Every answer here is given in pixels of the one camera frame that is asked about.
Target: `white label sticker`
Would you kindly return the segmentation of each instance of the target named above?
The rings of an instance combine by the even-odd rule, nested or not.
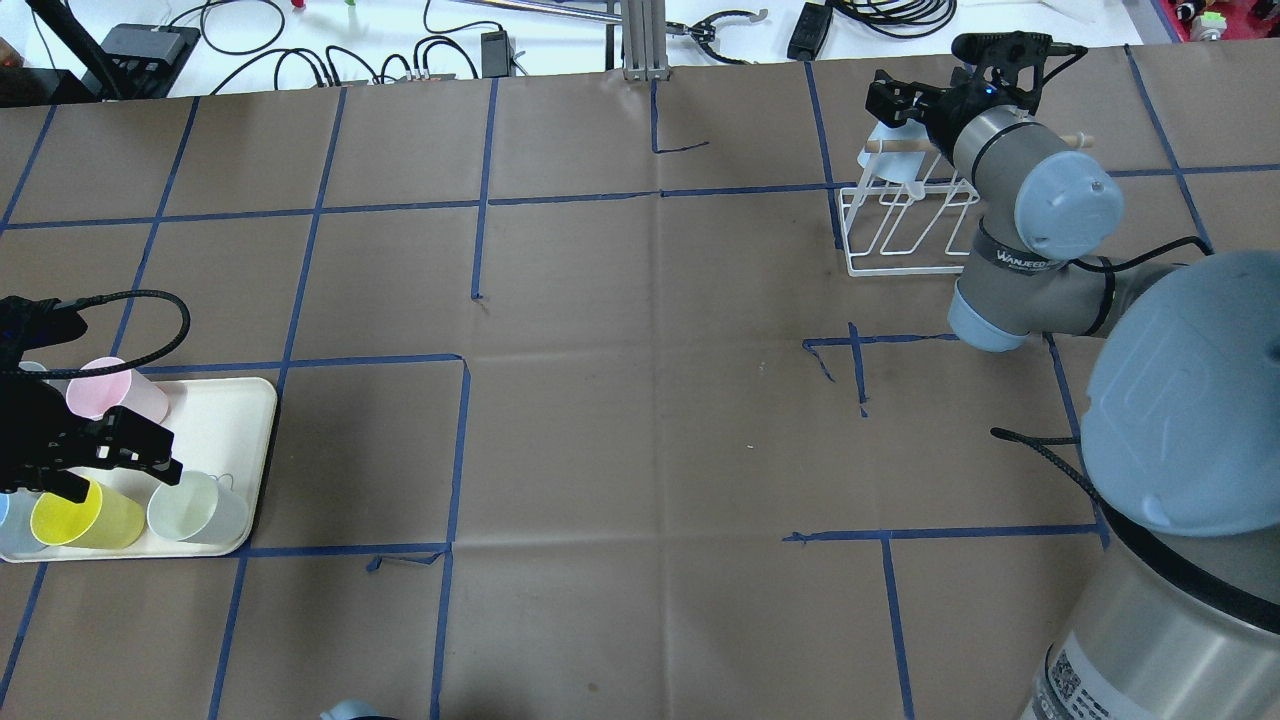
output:
[[[1053,694],[1073,720],[1160,720],[1102,676],[1075,633],[1066,637],[1047,673]]]

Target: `pink cup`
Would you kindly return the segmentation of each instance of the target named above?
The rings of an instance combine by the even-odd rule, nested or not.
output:
[[[119,357],[99,357],[81,368],[93,370],[122,365]],[[102,414],[123,405],[143,418],[159,423],[169,414],[169,398],[164,391],[137,370],[111,373],[96,378],[76,378],[67,386],[67,409],[90,420],[102,419]]]

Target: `qr code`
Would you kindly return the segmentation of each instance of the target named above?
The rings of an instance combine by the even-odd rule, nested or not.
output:
[[[1080,676],[1075,674],[1075,669],[1071,667],[1071,661],[1066,659],[1065,652],[1057,656],[1057,661],[1053,662],[1053,669],[1050,670],[1050,679],[1057,689],[1057,697],[1064,701],[1080,689]]]

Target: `white tray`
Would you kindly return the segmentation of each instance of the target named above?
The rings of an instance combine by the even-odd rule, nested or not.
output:
[[[275,388],[262,378],[159,382],[156,386],[169,396],[169,415],[161,425],[173,430],[174,459],[184,470],[210,475],[229,473],[232,492],[248,503],[248,524],[241,537],[223,544],[175,542],[147,528],[133,544],[120,550],[46,547],[38,552],[0,553],[0,557],[8,562],[200,557],[227,555],[248,539],[275,419]],[[115,488],[143,509],[160,486],[160,480],[137,470],[73,468],[72,471]]]

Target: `yellow cup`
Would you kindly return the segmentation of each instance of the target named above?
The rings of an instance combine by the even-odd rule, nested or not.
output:
[[[116,550],[138,539],[145,527],[142,506],[97,480],[88,480],[84,502],[44,493],[31,511],[31,533],[47,546],[69,544]]]

